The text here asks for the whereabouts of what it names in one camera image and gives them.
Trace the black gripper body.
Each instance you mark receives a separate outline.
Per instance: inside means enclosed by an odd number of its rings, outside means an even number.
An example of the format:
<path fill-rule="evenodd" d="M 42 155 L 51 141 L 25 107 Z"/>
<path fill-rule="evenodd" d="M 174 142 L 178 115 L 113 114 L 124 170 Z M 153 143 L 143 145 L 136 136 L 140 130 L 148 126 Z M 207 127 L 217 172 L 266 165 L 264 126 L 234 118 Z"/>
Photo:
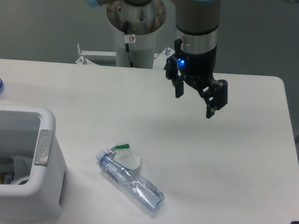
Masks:
<path fill-rule="evenodd" d="M 182 50 L 182 45 L 181 39 L 174 41 L 175 53 L 166 60 L 166 77 L 175 85 L 185 82 L 201 91 L 210 88 L 214 82 L 213 70 L 216 65 L 217 48 L 201 54 L 192 54 Z"/>

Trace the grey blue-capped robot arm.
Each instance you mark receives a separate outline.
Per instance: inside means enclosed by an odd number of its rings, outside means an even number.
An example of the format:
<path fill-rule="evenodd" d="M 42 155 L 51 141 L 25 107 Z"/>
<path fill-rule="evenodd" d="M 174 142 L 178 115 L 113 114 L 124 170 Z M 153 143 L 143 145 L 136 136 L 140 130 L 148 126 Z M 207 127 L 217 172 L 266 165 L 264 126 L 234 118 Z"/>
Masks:
<path fill-rule="evenodd" d="M 156 34 L 167 17 L 161 0 L 86 0 L 90 6 L 106 6 L 116 34 L 116 64 L 152 68 Z M 169 0 L 175 7 L 177 38 L 167 54 L 166 78 L 175 96 L 184 85 L 194 88 L 206 103 L 206 117 L 228 102 L 228 83 L 213 77 L 218 43 L 221 0 Z"/>

